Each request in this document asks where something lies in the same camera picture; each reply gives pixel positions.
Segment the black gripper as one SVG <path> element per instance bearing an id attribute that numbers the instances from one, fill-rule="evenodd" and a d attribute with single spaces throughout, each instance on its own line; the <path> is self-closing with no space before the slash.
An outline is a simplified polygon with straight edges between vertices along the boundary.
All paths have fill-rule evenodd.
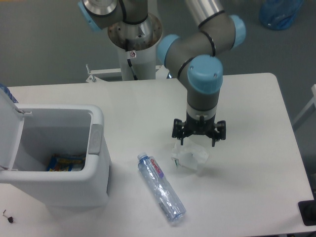
<path id="1" fill-rule="evenodd" d="M 173 121 L 172 138 L 180 140 L 184 145 L 184 139 L 191 135 L 206 135 L 211 138 L 211 146 L 215 147 L 216 142 L 226 139 L 226 121 L 221 120 L 215 123 L 215 116 L 210 119 L 204 117 L 197 119 L 186 114 L 186 121 L 175 118 Z"/>

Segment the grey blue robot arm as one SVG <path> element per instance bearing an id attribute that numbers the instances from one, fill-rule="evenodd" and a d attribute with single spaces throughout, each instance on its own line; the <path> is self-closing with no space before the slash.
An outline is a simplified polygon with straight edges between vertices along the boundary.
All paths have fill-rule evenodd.
<path id="1" fill-rule="evenodd" d="M 186 120 L 175 119 L 172 137 L 226 139 L 226 122 L 215 121 L 223 66 L 217 56 L 245 40 L 244 22 L 218 0 L 188 0 L 198 31 L 188 38 L 162 34 L 146 0 L 81 0 L 79 9 L 94 31 L 106 29 L 117 48 L 123 80 L 153 79 L 160 61 L 187 90 Z"/>

